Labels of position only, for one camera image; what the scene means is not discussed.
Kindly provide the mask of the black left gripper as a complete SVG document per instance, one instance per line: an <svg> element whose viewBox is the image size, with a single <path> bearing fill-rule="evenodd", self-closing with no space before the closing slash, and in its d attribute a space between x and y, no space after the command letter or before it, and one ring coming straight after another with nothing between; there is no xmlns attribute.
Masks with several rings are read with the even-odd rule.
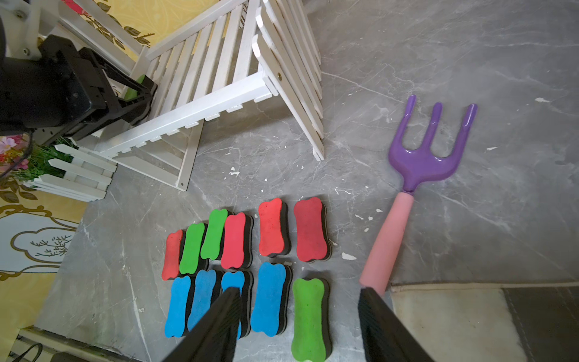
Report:
<svg viewBox="0 0 579 362"><path fill-rule="evenodd" d="M40 60L7 57L1 51L1 134L12 136L39 128L57 128L57 136L74 140L117 121L135 125L151 109L157 84L143 84L124 74L90 48L77 50L60 36L48 36ZM119 97L111 81L138 96ZM138 106L122 114L123 106Z"/></svg>

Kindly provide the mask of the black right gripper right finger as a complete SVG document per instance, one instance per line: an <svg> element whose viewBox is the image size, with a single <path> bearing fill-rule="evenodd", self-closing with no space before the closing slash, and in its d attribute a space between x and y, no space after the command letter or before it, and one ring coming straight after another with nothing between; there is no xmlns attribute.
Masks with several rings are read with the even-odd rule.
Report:
<svg viewBox="0 0 579 362"><path fill-rule="evenodd" d="M366 361L434 361L374 289L361 289L358 315Z"/></svg>

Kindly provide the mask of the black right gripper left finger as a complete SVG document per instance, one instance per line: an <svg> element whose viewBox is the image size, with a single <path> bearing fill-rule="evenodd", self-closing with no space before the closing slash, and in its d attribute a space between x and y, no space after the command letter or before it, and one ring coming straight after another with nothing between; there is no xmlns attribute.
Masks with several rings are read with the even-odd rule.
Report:
<svg viewBox="0 0 579 362"><path fill-rule="evenodd" d="M233 361L241 319L239 289L227 289L164 361Z"/></svg>

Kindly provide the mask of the blue eraser bottom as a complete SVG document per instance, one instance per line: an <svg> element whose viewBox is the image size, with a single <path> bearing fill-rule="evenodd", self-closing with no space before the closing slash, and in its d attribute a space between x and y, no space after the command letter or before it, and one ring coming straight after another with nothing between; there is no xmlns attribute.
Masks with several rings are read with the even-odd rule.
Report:
<svg viewBox="0 0 579 362"><path fill-rule="evenodd" d="M264 262L258 272L256 300L250 326L274 337L285 331L286 308L292 272L283 263Z"/></svg>
<svg viewBox="0 0 579 362"><path fill-rule="evenodd" d="M199 321L210 310L214 300L219 296L221 287L221 271L215 269L202 270L195 277L195 291L187 321L188 332L192 332Z"/></svg>
<svg viewBox="0 0 579 362"><path fill-rule="evenodd" d="M180 338L184 335L188 317L189 295L191 292L191 277L186 275L176 278L171 287L170 306L164 335L167 338Z"/></svg>
<svg viewBox="0 0 579 362"><path fill-rule="evenodd" d="M241 297L241 319L238 326L237 339L244 338L250 333L250 307L253 287L253 274L249 271L228 271L221 281L222 291L231 287L239 289Z"/></svg>

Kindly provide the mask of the green eraser bottom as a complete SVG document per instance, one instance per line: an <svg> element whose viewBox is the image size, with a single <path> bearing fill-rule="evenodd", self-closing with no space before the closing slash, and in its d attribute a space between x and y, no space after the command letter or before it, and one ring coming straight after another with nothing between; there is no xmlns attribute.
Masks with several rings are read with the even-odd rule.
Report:
<svg viewBox="0 0 579 362"><path fill-rule="evenodd" d="M325 279L299 278L293 283L294 332L291 352L297 361L325 361L331 355L328 300Z"/></svg>
<svg viewBox="0 0 579 362"><path fill-rule="evenodd" d="M139 84L143 84L144 79L146 78L146 75L143 74L141 75L138 79L137 79L137 83ZM134 98L136 98L138 96L138 91L132 88L128 88L127 92L125 93L125 97L124 100L125 101L131 101Z"/></svg>

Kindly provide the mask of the green eraser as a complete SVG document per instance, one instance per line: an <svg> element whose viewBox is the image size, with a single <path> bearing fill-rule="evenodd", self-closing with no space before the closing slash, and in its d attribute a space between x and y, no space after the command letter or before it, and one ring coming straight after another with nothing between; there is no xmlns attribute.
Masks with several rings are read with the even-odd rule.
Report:
<svg viewBox="0 0 579 362"><path fill-rule="evenodd" d="M181 275L194 275L208 269L209 262L201 257L206 229L205 223L194 223L185 231L185 243L179 263Z"/></svg>
<svg viewBox="0 0 579 362"><path fill-rule="evenodd" d="M139 84L143 84L144 79L146 78L146 75L143 74L141 75L138 79L137 79L137 83ZM134 98L136 98L138 96L138 91L132 88L128 88L127 92L125 93L125 97L124 100L125 101L131 101Z"/></svg>
<svg viewBox="0 0 579 362"><path fill-rule="evenodd" d="M219 260L223 251L225 224L230 213L226 209L213 210L208 220L207 232L201 248L201 258Z"/></svg>
<svg viewBox="0 0 579 362"><path fill-rule="evenodd" d="M291 352L297 361L325 361L331 355L328 300L325 279L299 278L293 283L294 332Z"/></svg>

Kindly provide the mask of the green eraser top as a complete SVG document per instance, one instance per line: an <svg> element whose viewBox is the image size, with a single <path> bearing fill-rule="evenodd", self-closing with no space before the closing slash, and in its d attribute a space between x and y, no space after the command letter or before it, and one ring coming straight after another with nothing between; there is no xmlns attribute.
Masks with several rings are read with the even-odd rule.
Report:
<svg viewBox="0 0 579 362"><path fill-rule="evenodd" d="M213 210L208 220L207 232L201 248L201 258L219 260L223 251L225 224L230 213L226 209Z"/></svg>
<svg viewBox="0 0 579 362"><path fill-rule="evenodd" d="M185 243L179 263L181 275L194 275L208 269L209 262L201 257L206 229L205 223L194 223L185 231Z"/></svg>

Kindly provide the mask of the white slatted wooden shelf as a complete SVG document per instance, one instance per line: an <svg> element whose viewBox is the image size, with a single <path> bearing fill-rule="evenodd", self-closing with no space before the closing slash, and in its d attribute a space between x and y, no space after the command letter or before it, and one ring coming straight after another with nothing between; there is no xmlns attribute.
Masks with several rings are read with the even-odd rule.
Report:
<svg viewBox="0 0 579 362"><path fill-rule="evenodd" d="M96 2L59 4L60 20L131 78L157 85L138 125L83 140L96 154L184 191L205 122L281 97L324 159L321 53L301 1L220 1L147 48Z"/></svg>

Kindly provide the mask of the artificial flowers in white planter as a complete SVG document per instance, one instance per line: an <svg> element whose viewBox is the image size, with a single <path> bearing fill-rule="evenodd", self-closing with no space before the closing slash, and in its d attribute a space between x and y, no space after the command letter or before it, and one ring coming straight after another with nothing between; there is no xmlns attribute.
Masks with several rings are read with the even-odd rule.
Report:
<svg viewBox="0 0 579 362"><path fill-rule="evenodd" d="M28 134L1 137L1 200L17 204L35 200L35 191L80 202L106 196L117 164L60 138L38 146Z"/></svg>

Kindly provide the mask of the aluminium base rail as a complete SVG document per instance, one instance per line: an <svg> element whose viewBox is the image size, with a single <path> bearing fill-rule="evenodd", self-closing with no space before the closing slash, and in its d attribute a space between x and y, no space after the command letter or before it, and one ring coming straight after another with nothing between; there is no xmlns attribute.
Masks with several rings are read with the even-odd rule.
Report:
<svg viewBox="0 0 579 362"><path fill-rule="evenodd" d="M139 361L37 327L20 329L5 361Z"/></svg>

